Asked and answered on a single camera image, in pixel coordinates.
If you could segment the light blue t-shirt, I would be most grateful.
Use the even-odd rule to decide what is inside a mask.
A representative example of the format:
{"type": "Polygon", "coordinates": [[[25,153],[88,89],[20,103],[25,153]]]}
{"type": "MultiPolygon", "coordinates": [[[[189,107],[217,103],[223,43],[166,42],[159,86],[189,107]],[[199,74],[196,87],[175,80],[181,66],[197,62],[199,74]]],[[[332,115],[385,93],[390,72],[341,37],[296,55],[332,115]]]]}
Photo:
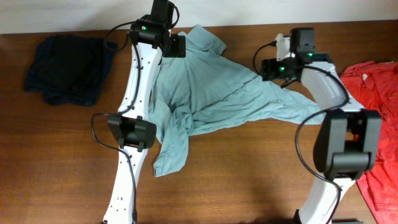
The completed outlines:
{"type": "Polygon", "coordinates": [[[163,58],[152,87],[149,119],[161,144],[155,177],[178,172],[188,156],[189,136],[273,118],[299,124],[318,105],[304,95],[264,82],[253,71],[222,57],[225,43],[196,25],[184,58],[163,58]]]}

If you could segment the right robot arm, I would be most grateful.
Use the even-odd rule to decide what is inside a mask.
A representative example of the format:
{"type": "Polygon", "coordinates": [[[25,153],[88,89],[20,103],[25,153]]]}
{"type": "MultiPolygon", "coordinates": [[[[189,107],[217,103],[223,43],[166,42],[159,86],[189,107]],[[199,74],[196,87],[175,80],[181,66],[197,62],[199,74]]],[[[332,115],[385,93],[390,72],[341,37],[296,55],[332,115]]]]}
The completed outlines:
{"type": "Polygon", "coordinates": [[[262,79],[283,80],[283,87],[300,82],[320,109],[305,118],[295,133],[296,153],[315,180],[292,221],[331,223],[348,189],[375,165],[381,115],[359,103],[340,80],[329,55],[316,51],[313,28],[277,34],[270,45],[277,54],[261,62],[262,79]],[[299,135],[305,123],[321,114],[324,119],[313,147],[315,168],[311,169],[299,150],[299,135]]]}

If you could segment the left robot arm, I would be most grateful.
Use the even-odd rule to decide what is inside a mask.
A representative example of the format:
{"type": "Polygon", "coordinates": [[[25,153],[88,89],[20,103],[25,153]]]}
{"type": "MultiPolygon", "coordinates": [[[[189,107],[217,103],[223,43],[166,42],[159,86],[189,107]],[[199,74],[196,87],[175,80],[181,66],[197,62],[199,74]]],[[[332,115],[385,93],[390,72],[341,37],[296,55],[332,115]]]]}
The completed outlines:
{"type": "Polygon", "coordinates": [[[156,70],[162,59],[184,58],[185,37],[172,34],[180,13],[177,6],[154,0],[150,14],[129,23],[126,41],[132,60],[126,91],[117,113],[108,113],[108,127],[118,147],[118,169],[103,223],[137,223],[137,185],[157,127],[149,121],[149,103],[156,70]]]}

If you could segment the folded dark navy garment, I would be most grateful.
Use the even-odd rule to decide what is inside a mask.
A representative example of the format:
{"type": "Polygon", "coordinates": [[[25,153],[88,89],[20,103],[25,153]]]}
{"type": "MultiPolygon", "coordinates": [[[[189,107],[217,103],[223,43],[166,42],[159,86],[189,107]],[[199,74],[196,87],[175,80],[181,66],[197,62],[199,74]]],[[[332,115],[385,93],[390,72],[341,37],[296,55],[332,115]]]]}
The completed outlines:
{"type": "Polygon", "coordinates": [[[47,37],[36,48],[24,90],[41,93],[49,105],[95,105],[115,56],[103,42],[77,35],[47,37]]]}

